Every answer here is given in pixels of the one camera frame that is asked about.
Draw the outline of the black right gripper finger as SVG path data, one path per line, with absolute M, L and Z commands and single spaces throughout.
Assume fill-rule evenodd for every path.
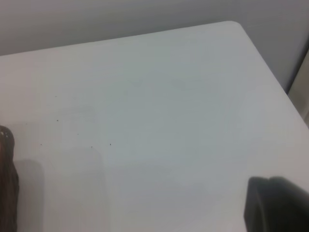
M 251 177 L 244 221 L 248 232 L 307 232 L 309 193 L 283 177 Z

